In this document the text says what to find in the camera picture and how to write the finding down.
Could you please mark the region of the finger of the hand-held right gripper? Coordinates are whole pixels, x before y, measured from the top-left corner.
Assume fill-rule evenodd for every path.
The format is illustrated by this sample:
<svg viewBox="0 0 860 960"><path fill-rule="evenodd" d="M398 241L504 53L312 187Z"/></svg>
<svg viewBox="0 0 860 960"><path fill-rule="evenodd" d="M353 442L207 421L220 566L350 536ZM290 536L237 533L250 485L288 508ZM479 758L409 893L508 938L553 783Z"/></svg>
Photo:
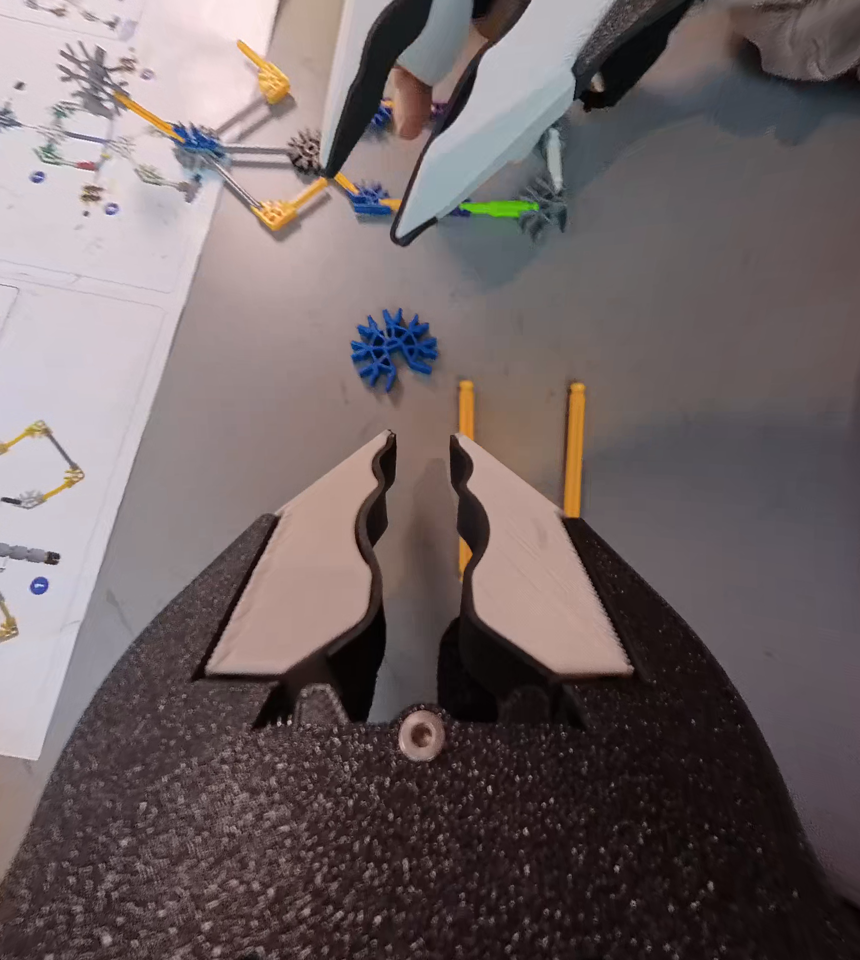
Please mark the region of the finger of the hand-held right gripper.
<svg viewBox="0 0 860 960"><path fill-rule="evenodd" d="M426 27L430 1L346 1L320 134L322 174L340 173L377 112L391 68Z"/></svg>
<svg viewBox="0 0 860 960"><path fill-rule="evenodd" d="M390 236L408 246L508 162L532 149L575 97L580 52L616 6L533 1L466 67L412 171Z"/></svg>

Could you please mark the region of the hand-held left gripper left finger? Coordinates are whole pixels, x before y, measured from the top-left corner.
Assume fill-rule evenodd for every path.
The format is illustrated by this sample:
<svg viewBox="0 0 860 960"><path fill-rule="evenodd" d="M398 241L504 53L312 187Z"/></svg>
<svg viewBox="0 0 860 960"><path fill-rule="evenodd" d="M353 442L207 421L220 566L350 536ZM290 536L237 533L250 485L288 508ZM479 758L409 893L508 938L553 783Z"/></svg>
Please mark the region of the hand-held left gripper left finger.
<svg viewBox="0 0 860 960"><path fill-rule="evenodd" d="M206 677L282 679L372 624L383 603L375 546L388 528L396 453L396 435L384 430L279 510Z"/></svg>

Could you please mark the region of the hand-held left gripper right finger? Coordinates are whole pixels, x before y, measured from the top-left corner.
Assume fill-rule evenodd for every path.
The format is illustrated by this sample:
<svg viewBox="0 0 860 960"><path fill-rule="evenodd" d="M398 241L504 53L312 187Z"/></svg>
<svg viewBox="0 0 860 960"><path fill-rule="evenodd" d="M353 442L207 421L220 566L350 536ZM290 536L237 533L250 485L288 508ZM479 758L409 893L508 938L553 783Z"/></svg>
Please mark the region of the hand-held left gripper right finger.
<svg viewBox="0 0 860 960"><path fill-rule="evenodd" d="M630 677L634 668L556 505L465 434L450 438L464 660L481 681Z"/></svg>

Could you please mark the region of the long yellow toy rod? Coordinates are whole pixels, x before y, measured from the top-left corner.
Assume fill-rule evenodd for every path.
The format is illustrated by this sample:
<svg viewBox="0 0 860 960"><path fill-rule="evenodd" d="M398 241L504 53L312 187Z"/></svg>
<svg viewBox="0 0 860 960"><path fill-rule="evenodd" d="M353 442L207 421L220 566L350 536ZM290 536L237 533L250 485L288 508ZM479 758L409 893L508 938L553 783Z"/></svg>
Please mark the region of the long yellow toy rod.
<svg viewBox="0 0 860 960"><path fill-rule="evenodd" d="M459 433L473 439L475 432L475 390L474 383L461 378L458 388ZM459 578L462 582L464 571L472 557L472 551L465 540L459 539Z"/></svg>
<svg viewBox="0 0 860 960"><path fill-rule="evenodd" d="M581 513L582 463L585 434L586 388L574 381L568 387L562 509L568 519Z"/></svg>

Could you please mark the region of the white instruction sheet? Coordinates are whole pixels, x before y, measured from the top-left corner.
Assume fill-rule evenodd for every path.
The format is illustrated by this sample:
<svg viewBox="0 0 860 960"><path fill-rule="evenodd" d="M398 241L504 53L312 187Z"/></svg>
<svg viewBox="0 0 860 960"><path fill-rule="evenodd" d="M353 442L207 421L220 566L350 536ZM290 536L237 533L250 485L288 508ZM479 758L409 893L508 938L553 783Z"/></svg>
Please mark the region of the white instruction sheet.
<svg viewBox="0 0 860 960"><path fill-rule="evenodd" d="M0 756L37 760L278 2L0 2Z"/></svg>

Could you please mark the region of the grey desk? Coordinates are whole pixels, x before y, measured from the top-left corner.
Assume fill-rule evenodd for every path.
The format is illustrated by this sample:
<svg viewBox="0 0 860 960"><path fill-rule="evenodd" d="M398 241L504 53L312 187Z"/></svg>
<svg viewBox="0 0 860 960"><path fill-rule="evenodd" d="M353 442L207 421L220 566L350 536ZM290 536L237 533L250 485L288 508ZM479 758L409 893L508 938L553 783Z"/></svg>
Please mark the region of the grey desk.
<svg viewBox="0 0 860 960"><path fill-rule="evenodd" d="M702 6L567 138L565 233L449 222L407 248L324 199L286 237L220 200L38 760L0 755L0 880L52 767L139 633L259 515L398 438L371 718L436 701L456 614L448 438L560 496L588 392L583 516L744 697L860 907L860 85L759 73ZM429 376L369 389L357 326L418 314Z"/></svg>

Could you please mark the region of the person's right hand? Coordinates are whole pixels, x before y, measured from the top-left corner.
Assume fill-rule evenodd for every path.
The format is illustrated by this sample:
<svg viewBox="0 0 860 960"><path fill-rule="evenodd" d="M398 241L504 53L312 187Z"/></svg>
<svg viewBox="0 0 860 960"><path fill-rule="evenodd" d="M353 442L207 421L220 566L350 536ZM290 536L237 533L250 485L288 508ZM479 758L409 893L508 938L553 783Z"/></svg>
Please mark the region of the person's right hand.
<svg viewBox="0 0 860 960"><path fill-rule="evenodd" d="M396 134L405 141L413 141L431 118L433 88L399 65L390 72L389 84Z"/></svg>

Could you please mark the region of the colourful toy rod figure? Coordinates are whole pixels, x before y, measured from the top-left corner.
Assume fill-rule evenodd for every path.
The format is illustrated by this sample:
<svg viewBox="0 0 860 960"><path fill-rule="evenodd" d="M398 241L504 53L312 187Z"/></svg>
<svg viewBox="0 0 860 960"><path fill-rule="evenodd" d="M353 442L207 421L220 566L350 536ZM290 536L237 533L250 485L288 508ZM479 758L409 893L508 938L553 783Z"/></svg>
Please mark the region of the colourful toy rod figure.
<svg viewBox="0 0 860 960"><path fill-rule="evenodd" d="M256 219L273 233L281 232L298 220L301 211L325 188L334 186L351 201L356 214L364 218L383 219L396 214L400 198L391 198L378 185L356 184L341 173L318 176L291 199L258 200L247 192L229 173L227 162L233 148L220 141L216 132L207 133L200 126L167 122L147 110L124 92L123 86L111 78L103 82L111 104L144 119L175 147L177 155L189 162L217 173L231 191L245 204ZM487 217L516 222L522 233L537 238L548 224L564 231L567 222L563 151L565 125L562 118L547 126L536 142L546 164L544 177L536 178L518 198L477 201L467 198L446 212L455 218Z"/></svg>

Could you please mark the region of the blue snowflake toy connector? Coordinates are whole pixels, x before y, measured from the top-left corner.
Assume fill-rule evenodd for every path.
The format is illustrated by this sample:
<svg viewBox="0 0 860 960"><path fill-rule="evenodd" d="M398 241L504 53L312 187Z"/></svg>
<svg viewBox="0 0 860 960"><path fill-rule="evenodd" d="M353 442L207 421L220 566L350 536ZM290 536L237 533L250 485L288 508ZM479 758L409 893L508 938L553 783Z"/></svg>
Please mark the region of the blue snowflake toy connector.
<svg viewBox="0 0 860 960"><path fill-rule="evenodd" d="M351 362L369 389L383 385L389 393L395 386L399 365L428 377L439 357L436 337L418 314L407 317L403 309L383 310L376 321L368 316L356 328L357 338L350 342Z"/></svg>

